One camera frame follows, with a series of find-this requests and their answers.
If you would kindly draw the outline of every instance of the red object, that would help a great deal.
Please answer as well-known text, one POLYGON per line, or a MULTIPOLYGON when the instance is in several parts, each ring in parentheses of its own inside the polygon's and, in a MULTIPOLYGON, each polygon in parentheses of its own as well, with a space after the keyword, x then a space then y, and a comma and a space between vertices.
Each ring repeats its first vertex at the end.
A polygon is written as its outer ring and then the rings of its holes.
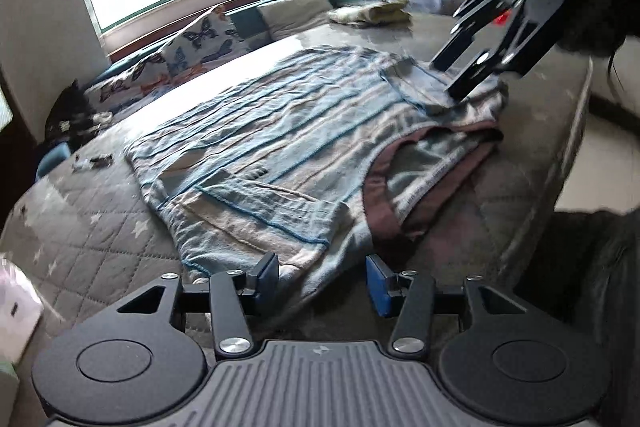
POLYGON ((494 24, 498 26, 504 26, 507 23, 507 20, 509 20, 510 15, 511 10, 507 10, 505 13, 494 19, 494 24))

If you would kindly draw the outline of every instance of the window sill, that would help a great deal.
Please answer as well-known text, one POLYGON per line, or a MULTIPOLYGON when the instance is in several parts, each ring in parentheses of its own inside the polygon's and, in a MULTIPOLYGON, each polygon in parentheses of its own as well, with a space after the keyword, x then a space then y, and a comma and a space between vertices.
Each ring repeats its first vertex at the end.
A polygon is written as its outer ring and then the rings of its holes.
POLYGON ((140 14, 101 35, 102 47, 107 54, 123 48, 130 42, 147 35, 199 10, 227 0, 172 0, 140 14))

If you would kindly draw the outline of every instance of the bed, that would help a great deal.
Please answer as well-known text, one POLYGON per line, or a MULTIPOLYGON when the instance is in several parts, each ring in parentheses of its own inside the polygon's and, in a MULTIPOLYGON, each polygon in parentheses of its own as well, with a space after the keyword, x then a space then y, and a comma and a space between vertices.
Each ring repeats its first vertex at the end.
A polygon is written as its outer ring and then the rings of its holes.
MULTIPOLYGON (((113 153, 111 167, 72 173, 68 160, 36 183, 15 205, 0 239, 0 251, 30 277, 45 305, 17 368, 21 387, 11 425, 35 427, 44 421, 30 368, 51 337, 162 273, 187 277, 172 238, 142 200, 123 156, 126 144, 300 49, 364 46, 429 60, 453 25, 447 17, 417 15, 410 28, 323 25, 275 42, 180 86, 79 151, 82 157, 113 153)), ((461 60, 486 47, 496 31, 484 30, 461 60)), ((460 283, 471 273, 507 288, 518 281, 580 145, 592 73, 588 58, 552 50, 525 78, 508 80, 510 102, 500 118, 504 142, 447 203, 408 269, 429 271, 441 284, 460 283), (452 229, 460 231, 455 244, 443 245, 452 229)), ((374 315, 362 272, 343 274, 330 291, 269 334, 384 341, 390 324, 374 315)), ((436 327, 438 344, 450 326, 436 327)), ((210 346, 204 315, 190 315, 187 328, 201 346, 210 346)))

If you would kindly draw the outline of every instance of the blue chair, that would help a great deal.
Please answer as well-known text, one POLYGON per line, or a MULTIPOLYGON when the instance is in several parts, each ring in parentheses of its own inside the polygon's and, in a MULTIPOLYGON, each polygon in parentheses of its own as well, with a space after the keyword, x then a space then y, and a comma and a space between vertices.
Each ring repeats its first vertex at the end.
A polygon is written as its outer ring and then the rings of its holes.
POLYGON ((38 164, 38 170, 36 170, 36 181, 44 178, 55 167, 60 165, 67 158, 71 158, 71 149, 66 142, 59 143, 53 149, 51 149, 38 164))

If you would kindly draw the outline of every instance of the beige floor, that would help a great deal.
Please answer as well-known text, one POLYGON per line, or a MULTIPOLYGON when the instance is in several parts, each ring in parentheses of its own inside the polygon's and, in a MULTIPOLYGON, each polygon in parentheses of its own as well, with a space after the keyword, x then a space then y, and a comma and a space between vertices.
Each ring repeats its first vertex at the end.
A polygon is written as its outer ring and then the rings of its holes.
POLYGON ((589 115, 582 146, 556 209, 626 212, 639 204, 640 141, 589 115))

